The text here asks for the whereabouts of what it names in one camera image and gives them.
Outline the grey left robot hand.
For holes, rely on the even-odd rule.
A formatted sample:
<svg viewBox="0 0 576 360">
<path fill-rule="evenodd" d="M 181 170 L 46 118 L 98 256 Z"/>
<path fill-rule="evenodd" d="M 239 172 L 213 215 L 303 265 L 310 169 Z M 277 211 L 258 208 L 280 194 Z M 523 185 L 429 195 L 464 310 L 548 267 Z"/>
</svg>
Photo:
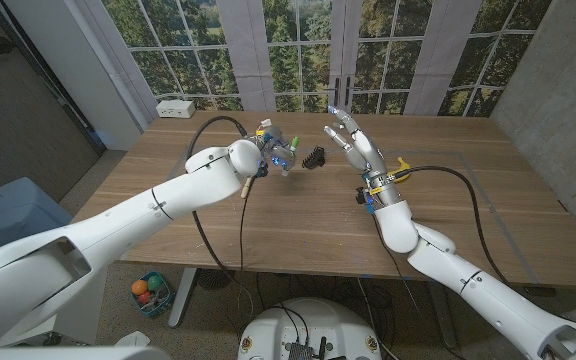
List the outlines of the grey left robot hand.
<svg viewBox="0 0 576 360">
<path fill-rule="evenodd" d="M 296 149 L 299 138 L 286 140 L 279 126 L 262 124 L 254 136 L 254 143 L 260 150 L 257 177 L 268 174 L 268 166 L 275 165 L 281 169 L 281 175 L 286 177 L 296 163 Z"/>
</svg>

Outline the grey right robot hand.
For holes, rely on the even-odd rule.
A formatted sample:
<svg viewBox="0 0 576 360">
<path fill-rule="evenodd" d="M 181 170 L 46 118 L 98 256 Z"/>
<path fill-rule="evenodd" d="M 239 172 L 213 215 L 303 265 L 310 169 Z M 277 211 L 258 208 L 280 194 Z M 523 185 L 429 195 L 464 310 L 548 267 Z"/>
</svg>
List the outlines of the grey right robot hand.
<svg viewBox="0 0 576 360">
<path fill-rule="evenodd" d="M 338 131 L 329 126 L 324 132 L 338 145 L 349 164 L 360 172 L 368 193 L 381 207 L 394 205 L 402 200 L 395 182 L 387 175 L 388 170 L 383 155 L 377 145 L 359 127 L 350 114 L 332 105 L 328 111 L 333 114 L 350 135 L 347 141 Z"/>
</svg>

